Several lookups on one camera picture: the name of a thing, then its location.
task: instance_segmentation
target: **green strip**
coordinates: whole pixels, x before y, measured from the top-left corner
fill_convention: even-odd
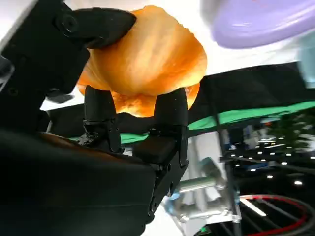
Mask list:
[[[294,113],[300,110],[315,107],[315,102],[302,102],[297,103],[287,107],[269,107],[269,108],[257,108],[257,109],[247,109],[247,110],[233,110],[228,112],[222,112],[219,114],[220,122],[222,124],[239,122],[244,119],[270,116],[274,114],[283,115]],[[212,117],[206,117],[204,119],[198,120],[191,123],[188,128],[189,130],[197,129],[208,129],[215,126],[215,121]],[[145,134],[121,134],[122,144],[133,143],[137,141],[142,141],[148,136]]]

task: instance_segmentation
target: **purple plate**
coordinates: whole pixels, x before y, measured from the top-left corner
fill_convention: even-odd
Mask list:
[[[227,0],[212,33],[227,48],[274,43],[315,28],[315,0]]]

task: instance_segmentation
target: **metal pole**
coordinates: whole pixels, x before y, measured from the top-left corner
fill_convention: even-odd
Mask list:
[[[215,181],[212,177],[201,177],[190,180],[181,181],[177,186],[179,193],[191,192],[201,188],[215,186]]]
[[[217,127],[217,132],[218,132],[218,137],[219,137],[219,143],[220,143],[220,148],[222,152],[222,157],[225,157],[225,148],[224,148],[224,143],[223,143],[223,134],[222,134],[222,128],[221,128],[221,123],[220,119],[218,116],[218,111],[216,108],[216,86],[215,86],[215,80],[210,81],[210,96],[209,98],[209,103],[211,106],[212,110],[212,116],[215,119],[216,122],[216,127]],[[229,195],[229,200],[231,202],[231,208],[232,208],[232,214],[233,214],[233,229],[234,229],[234,234],[236,236],[242,236],[242,229],[241,229],[241,222],[240,222],[240,215],[237,210],[236,202],[235,202],[235,196],[234,196],[234,179],[233,179],[233,174],[232,174],[232,169],[229,164],[229,162],[225,162],[225,170],[226,170],[226,177],[227,177],[227,186],[228,186],[228,195]]]

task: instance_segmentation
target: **red cable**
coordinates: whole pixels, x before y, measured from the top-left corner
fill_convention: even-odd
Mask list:
[[[280,233],[284,233],[290,230],[295,230],[298,227],[300,227],[303,223],[306,222],[307,220],[307,211],[305,209],[305,207],[303,207],[302,205],[300,205],[299,203],[288,199],[286,197],[279,197],[279,196],[270,196],[270,195],[246,195],[246,196],[242,196],[242,198],[245,199],[275,199],[275,200],[279,200],[279,201],[284,201],[287,203],[290,203],[292,205],[297,206],[298,208],[300,208],[303,211],[303,216],[300,220],[298,220],[296,223],[283,227],[281,229],[275,229],[275,230],[269,230],[269,231],[265,231],[265,232],[260,232],[260,233],[256,233],[256,234],[251,234],[251,235],[247,235],[247,236],[267,236],[267,235],[274,235],[274,234],[280,234]]]

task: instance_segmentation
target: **orange plush toy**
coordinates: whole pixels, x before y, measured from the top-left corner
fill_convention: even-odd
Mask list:
[[[90,50],[78,88],[110,90],[117,113],[153,115],[158,95],[185,87],[188,108],[194,103],[207,67],[206,53],[187,28],[162,8],[132,12],[137,20],[117,43]]]

